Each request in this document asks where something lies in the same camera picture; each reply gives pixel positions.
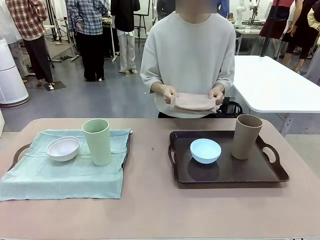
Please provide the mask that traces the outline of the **person's left hand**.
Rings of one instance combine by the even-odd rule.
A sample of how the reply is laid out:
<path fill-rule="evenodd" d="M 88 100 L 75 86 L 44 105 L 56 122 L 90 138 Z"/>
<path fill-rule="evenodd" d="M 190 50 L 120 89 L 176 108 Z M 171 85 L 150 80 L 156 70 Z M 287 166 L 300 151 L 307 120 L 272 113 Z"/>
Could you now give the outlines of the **person's left hand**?
<path fill-rule="evenodd" d="M 221 105 L 225 99 L 224 97 L 224 89 L 216 86 L 214 87 L 208 94 L 209 99 L 215 99 L 215 104 Z"/>

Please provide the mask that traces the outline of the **person's right hand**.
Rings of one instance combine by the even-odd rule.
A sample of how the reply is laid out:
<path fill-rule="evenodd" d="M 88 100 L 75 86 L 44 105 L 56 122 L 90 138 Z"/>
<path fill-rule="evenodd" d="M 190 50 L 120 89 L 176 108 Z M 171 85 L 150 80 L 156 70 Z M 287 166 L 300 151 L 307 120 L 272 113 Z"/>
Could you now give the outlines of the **person's right hand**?
<path fill-rule="evenodd" d="M 172 97 L 175 97 L 177 95 L 177 91 L 174 87 L 163 84 L 161 87 L 161 94 L 163 96 L 164 102 L 166 104 L 170 104 Z"/>

